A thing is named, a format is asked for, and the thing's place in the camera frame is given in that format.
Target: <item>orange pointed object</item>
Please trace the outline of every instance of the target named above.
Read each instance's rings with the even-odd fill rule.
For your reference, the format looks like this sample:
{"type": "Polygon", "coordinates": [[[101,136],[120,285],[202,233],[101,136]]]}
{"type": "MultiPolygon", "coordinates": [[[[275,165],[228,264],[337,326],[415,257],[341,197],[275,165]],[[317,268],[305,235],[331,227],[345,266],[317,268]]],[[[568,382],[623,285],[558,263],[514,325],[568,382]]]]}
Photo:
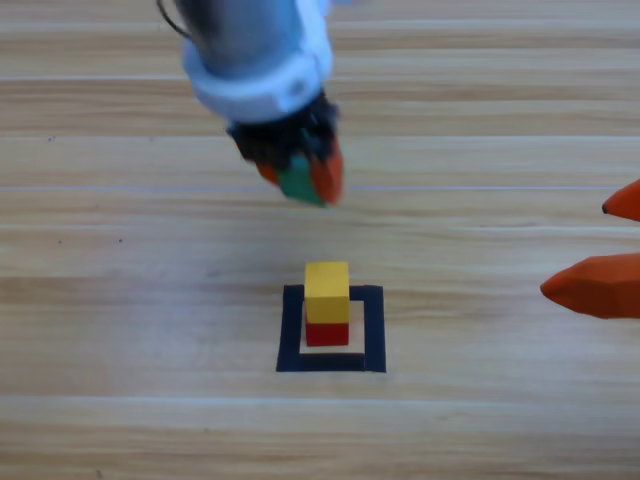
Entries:
{"type": "Polygon", "coordinates": [[[615,217],[640,222],[640,180],[609,197],[602,205],[602,211],[615,217]]]}
{"type": "Polygon", "coordinates": [[[337,203],[342,195],[343,161],[340,143],[336,139],[333,143],[333,155],[327,159],[326,164],[311,162],[313,185],[320,198],[327,203],[337,203]]]}
{"type": "Polygon", "coordinates": [[[549,300],[598,318],[640,318],[640,253],[590,257],[541,287],[549,300]]]}

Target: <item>wood grain surface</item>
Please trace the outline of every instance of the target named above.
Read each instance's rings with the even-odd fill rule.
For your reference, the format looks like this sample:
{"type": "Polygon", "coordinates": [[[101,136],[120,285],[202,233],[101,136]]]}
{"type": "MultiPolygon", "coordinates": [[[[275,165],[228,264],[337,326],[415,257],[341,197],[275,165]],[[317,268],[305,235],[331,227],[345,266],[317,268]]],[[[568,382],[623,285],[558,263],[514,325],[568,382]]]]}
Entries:
{"type": "Polygon", "coordinates": [[[637,0],[331,19],[347,190],[286,201],[154,2],[0,0],[2,480],[640,479],[640,322],[544,299],[640,249],[637,0]],[[278,374],[282,287],[385,287],[389,372],[278,374]]]}

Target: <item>stacked blocks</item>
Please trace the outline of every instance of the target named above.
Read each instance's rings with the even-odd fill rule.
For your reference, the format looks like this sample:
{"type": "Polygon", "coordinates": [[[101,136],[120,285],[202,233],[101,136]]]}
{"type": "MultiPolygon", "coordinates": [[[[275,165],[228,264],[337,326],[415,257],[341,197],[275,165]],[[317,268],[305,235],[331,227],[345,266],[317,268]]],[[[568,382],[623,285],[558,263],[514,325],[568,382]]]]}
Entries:
{"type": "Polygon", "coordinates": [[[308,347],[349,344],[349,265],[308,263],[304,282],[308,347]]]}

